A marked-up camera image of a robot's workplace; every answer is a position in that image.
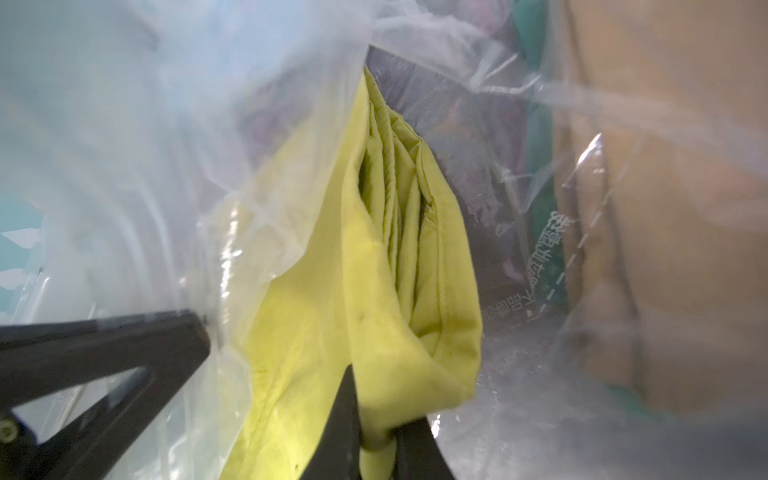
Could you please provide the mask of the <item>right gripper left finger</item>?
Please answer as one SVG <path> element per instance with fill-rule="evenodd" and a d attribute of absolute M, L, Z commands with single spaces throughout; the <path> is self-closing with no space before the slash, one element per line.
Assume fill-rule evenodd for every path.
<path fill-rule="evenodd" d="M 361 426 L 353 367 L 342 376 L 323 433 L 301 480 L 360 480 Z"/>

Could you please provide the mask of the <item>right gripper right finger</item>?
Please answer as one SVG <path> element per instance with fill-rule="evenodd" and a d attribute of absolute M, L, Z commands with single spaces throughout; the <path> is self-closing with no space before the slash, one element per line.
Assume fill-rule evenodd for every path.
<path fill-rule="evenodd" d="M 454 480 L 426 417 L 395 430 L 394 480 Z"/>

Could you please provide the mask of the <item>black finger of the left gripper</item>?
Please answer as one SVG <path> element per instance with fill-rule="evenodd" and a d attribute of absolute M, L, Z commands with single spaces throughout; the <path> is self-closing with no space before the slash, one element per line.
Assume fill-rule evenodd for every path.
<path fill-rule="evenodd" d="M 105 478 L 210 351 L 190 310 L 2 327 L 2 478 Z M 44 442 L 13 412 L 119 373 L 129 376 Z"/>

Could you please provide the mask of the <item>yellow green garment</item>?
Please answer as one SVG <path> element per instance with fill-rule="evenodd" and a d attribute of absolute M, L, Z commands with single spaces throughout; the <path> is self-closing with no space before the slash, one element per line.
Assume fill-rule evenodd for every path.
<path fill-rule="evenodd" d="M 398 427 L 473 396 L 481 336 L 457 199 L 364 72 L 305 253 L 241 339 L 252 405 L 223 477 L 298 478 L 352 370 L 361 475 L 389 478 Z"/>

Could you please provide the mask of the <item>green trousers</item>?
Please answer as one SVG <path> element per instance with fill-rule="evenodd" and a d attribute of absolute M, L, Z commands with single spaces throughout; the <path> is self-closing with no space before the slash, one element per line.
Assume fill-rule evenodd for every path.
<path fill-rule="evenodd" d="M 529 70 L 537 72 L 545 53 L 548 3 L 514 1 L 511 20 Z M 552 114 L 548 106 L 526 103 L 525 159 L 530 175 L 524 209 L 532 222 L 533 250 L 527 273 L 537 298 L 547 305 L 567 305 L 565 262 L 552 164 Z"/>

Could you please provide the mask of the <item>clear plastic vacuum bag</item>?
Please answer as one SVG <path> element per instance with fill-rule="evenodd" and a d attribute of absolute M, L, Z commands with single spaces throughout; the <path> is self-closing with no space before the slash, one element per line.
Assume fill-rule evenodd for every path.
<path fill-rule="evenodd" d="M 190 310 L 209 357 L 103 479 L 226 479 L 241 345 L 304 255 L 361 76 L 461 209 L 482 317 L 473 396 L 426 415 L 455 479 L 763 479 L 767 408 L 647 409 L 573 352 L 552 5 L 528 69 L 514 1 L 5 1 L 1 329 Z M 526 103 L 552 114 L 568 303 L 527 273 Z M 128 378 L 19 405 L 44 442 Z"/>

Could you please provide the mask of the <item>tan garment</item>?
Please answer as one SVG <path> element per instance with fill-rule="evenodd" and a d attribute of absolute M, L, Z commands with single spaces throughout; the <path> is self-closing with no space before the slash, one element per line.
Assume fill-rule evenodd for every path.
<path fill-rule="evenodd" d="M 651 411 L 765 411 L 766 3 L 552 9 L 579 365 Z"/>

